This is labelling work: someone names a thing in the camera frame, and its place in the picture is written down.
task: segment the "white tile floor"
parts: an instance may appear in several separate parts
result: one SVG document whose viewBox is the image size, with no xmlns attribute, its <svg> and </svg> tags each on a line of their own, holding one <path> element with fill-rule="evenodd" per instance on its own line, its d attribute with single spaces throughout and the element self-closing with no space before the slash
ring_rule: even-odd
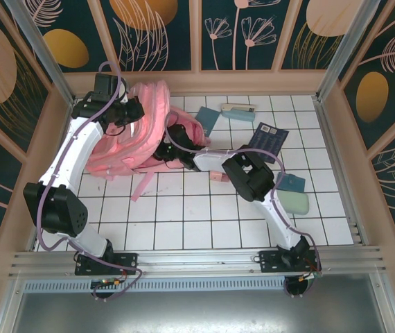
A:
<svg viewBox="0 0 395 333">
<path fill-rule="evenodd" d="M 312 234 L 317 245 L 353 244 L 311 96 L 186 96 L 172 97 L 170 102 L 194 115 L 201 106 L 220 110 L 227 102 L 257 105 L 254 123 L 219 117 L 210 135 L 211 148 L 247 144 L 260 122 L 289 130 L 280 158 L 287 173 L 306 179 L 310 202 L 307 215 L 290 217 L 301 231 Z M 277 164 L 269 166 L 279 169 Z M 112 241 L 115 250 L 276 245 L 263 217 L 236 195 L 231 183 L 210 181 L 207 172 L 159 173 L 133 202 L 130 195 L 142 177 L 106 181 L 82 175 L 78 196 L 88 208 L 88 222 Z M 56 240 L 51 234 L 44 237 L 49 244 Z M 61 244 L 57 250 L 66 248 Z"/>
</svg>

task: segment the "pink backpack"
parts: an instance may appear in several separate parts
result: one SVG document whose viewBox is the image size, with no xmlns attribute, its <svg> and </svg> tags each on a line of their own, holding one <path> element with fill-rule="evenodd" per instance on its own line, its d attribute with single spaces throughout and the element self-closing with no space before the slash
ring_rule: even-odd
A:
<svg viewBox="0 0 395 333">
<path fill-rule="evenodd" d="M 157 83 L 137 83 L 130 91 L 129 98 L 138 96 L 145 116 L 134 123 L 133 135 L 131 125 L 117 136 L 122 129 L 110 124 L 107 134 L 94 147 L 86 169 L 93 176 L 113 180 L 115 176 L 129 176 L 134 173 L 148 173 L 133 195 L 136 200 L 153 176 L 154 172 L 181 169 L 183 164 L 173 160 L 166 164 L 156 160 L 152 155 L 160 144 L 165 132 L 165 118 L 170 112 L 170 90 L 165 81 Z M 168 125 L 174 123 L 185 127 L 186 134 L 194 144 L 206 146 L 202 125 L 191 115 L 179 108 L 171 107 L 179 117 L 171 117 Z"/>
</svg>

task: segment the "backpack strap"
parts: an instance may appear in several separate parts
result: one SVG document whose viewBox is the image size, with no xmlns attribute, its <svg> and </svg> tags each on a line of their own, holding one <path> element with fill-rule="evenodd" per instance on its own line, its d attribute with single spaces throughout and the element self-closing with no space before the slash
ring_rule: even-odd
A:
<svg viewBox="0 0 395 333">
<path fill-rule="evenodd" d="M 132 201 L 137 201 L 137 199 L 139 199 L 139 197 L 142 195 L 143 190 L 147 187 L 147 185 L 153 179 L 154 175 L 155 175 L 154 172 L 147 172 L 144 175 L 141 182 L 137 185 L 136 189 L 134 190 L 133 195 L 131 196 Z"/>
</svg>

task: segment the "gray metal floor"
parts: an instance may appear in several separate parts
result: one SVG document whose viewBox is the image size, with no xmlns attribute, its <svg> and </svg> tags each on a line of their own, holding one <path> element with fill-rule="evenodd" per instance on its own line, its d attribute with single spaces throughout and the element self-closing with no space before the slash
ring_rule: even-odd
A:
<svg viewBox="0 0 395 333">
<path fill-rule="evenodd" d="M 26 294 L 17 333 L 384 332 L 369 279 L 326 276 L 303 298 L 280 290 L 128 293 L 110 303 L 88 294 Z"/>
</svg>

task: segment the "small pink object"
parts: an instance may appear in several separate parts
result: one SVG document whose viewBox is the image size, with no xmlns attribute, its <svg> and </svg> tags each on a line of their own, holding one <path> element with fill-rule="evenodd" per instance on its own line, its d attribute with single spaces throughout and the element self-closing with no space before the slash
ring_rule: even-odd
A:
<svg viewBox="0 0 395 333">
<path fill-rule="evenodd" d="M 210 179 L 215 180 L 216 182 L 229 182 L 230 179 L 228 178 L 226 173 L 219 172 L 219 171 L 210 171 Z"/>
</svg>

